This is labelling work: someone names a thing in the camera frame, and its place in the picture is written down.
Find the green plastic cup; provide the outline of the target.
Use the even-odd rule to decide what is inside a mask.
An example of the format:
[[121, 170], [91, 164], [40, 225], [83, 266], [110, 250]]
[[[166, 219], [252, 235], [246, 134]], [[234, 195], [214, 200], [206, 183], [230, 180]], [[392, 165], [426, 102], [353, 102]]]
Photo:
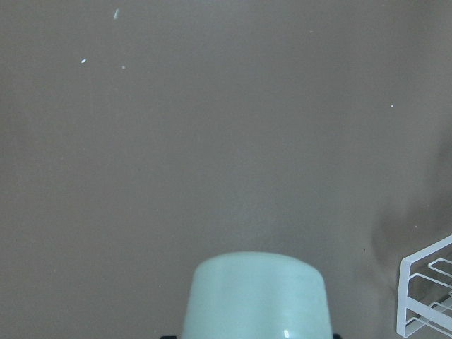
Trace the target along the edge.
[[326, 286], [309, 264], [236, 252], [199, 264], [183, 338], [332, 338]]

